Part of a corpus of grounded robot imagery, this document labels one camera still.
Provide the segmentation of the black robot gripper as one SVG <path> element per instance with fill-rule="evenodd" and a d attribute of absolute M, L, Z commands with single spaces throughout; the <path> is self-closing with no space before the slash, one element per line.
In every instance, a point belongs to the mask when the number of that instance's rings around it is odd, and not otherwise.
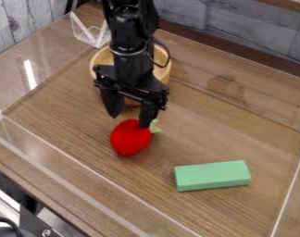
<path fill-rule="evenodd" d="M 156 76 L 156 67 L 165 68 L 156 62 L 156 47 L 146 45 L 137 51 L 122 51 L 109 47 L 111 64 L 95 63 L 95 87 L 109 115 L 115 119 L 124 108 L 125 100 L 142 104 L 140 126 L 146 129 L 158 117 L 158 111 L 166 109 L 169 88 Z"/>

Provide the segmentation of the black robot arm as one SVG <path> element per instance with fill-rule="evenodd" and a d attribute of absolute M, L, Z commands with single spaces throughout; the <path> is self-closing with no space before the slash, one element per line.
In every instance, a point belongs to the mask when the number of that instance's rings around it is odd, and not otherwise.
<path fill-rule="evenodd" d="M 154 75 L 154 67 L 165 69 L 172 58 L 168 56 L 162 64 L 156 61 L 156 44 L 170 53 L 154 37 L 160 22 L 157 7 L 153 0 L 102 0 L 102 8 L 110 29 L 113 64 L 93 66 L 94 86 L 114 119 L 122 113 L 126 98 L 141 103 L 140 127 L 146 129 L 158 112 L 166 109 L 170 93 Z"/>

